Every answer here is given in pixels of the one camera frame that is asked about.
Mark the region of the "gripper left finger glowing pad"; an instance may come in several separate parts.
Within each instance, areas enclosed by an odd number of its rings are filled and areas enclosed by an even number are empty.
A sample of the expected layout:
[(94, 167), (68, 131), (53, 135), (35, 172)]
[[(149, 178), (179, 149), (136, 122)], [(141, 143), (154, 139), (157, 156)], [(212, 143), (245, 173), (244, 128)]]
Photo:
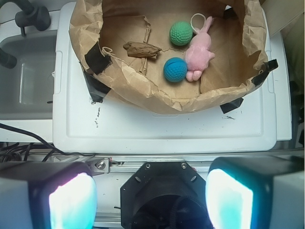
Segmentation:
[(84, 162), (0, 165), (2, 229), (91, 229), (97, 187)]

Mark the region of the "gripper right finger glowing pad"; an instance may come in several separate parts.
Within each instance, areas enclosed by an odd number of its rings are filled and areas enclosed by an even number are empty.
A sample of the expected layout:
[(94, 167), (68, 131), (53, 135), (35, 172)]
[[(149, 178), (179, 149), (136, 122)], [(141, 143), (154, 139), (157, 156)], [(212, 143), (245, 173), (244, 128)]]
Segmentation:
[(216, 229), (303, 229), (304, 157), (218, 157), (205, 199)]

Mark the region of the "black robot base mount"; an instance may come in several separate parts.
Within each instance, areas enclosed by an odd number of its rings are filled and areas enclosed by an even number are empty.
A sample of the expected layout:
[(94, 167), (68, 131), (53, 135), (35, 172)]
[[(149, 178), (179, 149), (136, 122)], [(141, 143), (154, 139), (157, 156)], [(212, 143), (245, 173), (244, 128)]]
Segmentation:
[(147, 162), (121, 187), (125, 229), (212, 229), (206, 181), (186, 162)]

